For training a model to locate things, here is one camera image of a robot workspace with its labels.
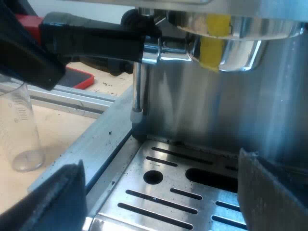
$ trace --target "plastic cup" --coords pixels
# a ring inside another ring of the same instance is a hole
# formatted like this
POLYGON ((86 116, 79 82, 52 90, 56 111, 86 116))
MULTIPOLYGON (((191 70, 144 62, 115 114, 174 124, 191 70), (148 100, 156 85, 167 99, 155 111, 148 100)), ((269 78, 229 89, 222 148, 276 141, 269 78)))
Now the plastic cup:
POLYGON ((1 74, 0 149, 16 171, 37 169, 45 161, 26 83, 1 74))

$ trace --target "stainless steel machine body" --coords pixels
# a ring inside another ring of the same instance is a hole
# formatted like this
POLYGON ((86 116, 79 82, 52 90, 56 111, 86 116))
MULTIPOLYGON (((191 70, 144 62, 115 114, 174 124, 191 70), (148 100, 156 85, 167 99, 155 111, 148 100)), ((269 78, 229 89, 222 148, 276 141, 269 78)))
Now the stainless steel machine body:
MULTIPOLYGON (((247 37, 236 38, 231 31, 232 37, 227 35, 231 40, 226 42, 229 50, 224 51, 229 53, 224 53, 220 63, 226 66, 218 73, 195 61, 197 43, 193 49, 169 50, 159 40, 152 52, 145 47, 143 63, 134 66, 133 89, 110 106, 43 175, 47 178, 71 158, 74 162, 82 158, 90 167, 85 168, 89 214, 83 231, 247 230, 236 194, 241 148, 296 172, 308 185, 308 34, 301 23, 308 22, 307 3, 103 2, 299 22, 281 22, 280 32, 284 26, 287 30, 277 38, 275 30, 270 30, 271 20, 254 20, 260 22, 259 28, 269 30, 240 30, 247 37), (241 42, 252 46, 245 50, 241 42), (103 118, 112 121, 102 127, 108 130, 99 128, 103 118)), ((163 36, 181 39, 188 37, 184 27, 191 28, 167 20, 159 26, 163 36)))
POLYGON ((214 73, 196 63, 149 66, 143 99, 147 135, 200 149, 308 168, 307 34, 268 42, 250 72, 214 73))

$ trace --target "black object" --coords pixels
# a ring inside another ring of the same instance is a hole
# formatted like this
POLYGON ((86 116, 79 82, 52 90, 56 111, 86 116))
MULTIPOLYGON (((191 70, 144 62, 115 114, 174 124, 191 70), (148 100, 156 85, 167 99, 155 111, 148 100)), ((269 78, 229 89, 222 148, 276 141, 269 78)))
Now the black object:
POLYGON ((130 29, 138 30, 144 35, 152 38, 162 36, 162 31, 156 26, 152 16, 140 15, 137 9, 132 9, 122 16, 121 25, 127 26, 130 29))
POLYGON ((47 54, 0 0, 0 72, 51 90, 65 72, 47 54))
POLYGON ((93 84, 93 82, 94 76, 92 74, 67 67, 65 75, 62 79, 60 79, 58 85, 70 88, 85 89, 89 85, 93 84))
POLYGON ((87 56, 82 56, 79 60, 90 67, 108 72, 113 76, 118 76, 123 72, 128 74, 133 73, 133 64, 127 61, 87 56))
POLYGON ((250 231, 308 230, 308 190, 303 182, 243 149, 238 201, 250 231))
POLYGON ((63 62, 80 56, 142 60, 143 34, 118 24, 53 12, 45 16, 39 28, 43 48, 63 62))
POLYGON ((4 3, 13 13, 37 16, 27 0, 4 0, 4 3))
MULTIPOLYGON (((136 9, 129 10, 122 16, 121 25, 125 28, 139 31, 143 35, 154 38, 162 36, 161 30, 154 23, 154 18, 152 16, 148 17, 140 15, 136 9)), ((108 72, 113 76, 118 76, 123 72, 128 74, 133 73, 133 64, 131 62, 84 56, 79 59, 84 64, 108 72)))
POLYGON ((82 161, 65 165, 0 216, 3 231, 77 231, 87 214, 82 161))

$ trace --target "wooden surface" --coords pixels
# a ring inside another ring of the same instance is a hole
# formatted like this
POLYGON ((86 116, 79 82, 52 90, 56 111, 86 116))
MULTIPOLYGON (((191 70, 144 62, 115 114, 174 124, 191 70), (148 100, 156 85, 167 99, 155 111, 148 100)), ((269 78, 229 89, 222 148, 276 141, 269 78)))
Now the wooden surface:
MULTIPOLYGON (((121 95, 131 84, 132 76, 114 77, 82 63, 70 67, 94 74, 94 85, 87 90, 121 95)), ((27 195, 27 187, 61 155, 95 119, 33 105, 34 116, 46 162, 43 167, 26 173, 12 170, 7 157, 0 152, 0 214, 27 195)))

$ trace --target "drip tray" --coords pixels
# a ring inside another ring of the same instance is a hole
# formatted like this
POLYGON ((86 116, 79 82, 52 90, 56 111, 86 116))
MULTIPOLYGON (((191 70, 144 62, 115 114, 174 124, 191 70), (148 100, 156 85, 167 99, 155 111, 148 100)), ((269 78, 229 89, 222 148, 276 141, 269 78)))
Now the drip tray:
POLYGON ((246 230, 236 177, 236 159, 146 141, 91 230, 246 230))

